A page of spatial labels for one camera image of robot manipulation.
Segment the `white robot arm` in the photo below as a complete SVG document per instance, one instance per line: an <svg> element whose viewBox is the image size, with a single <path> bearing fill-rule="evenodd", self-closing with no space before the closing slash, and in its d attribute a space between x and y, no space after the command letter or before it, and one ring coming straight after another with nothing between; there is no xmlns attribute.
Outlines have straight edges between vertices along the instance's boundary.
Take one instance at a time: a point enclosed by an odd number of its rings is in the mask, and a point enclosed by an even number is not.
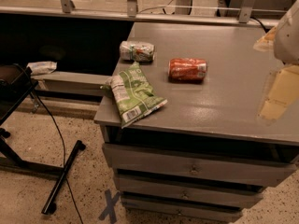
<svg viewBox="0 0 299 224"><path fill-rule="evenodd" d="M274 55L284 63L299 64L299 0L293 3L278 23Z"/></svg>

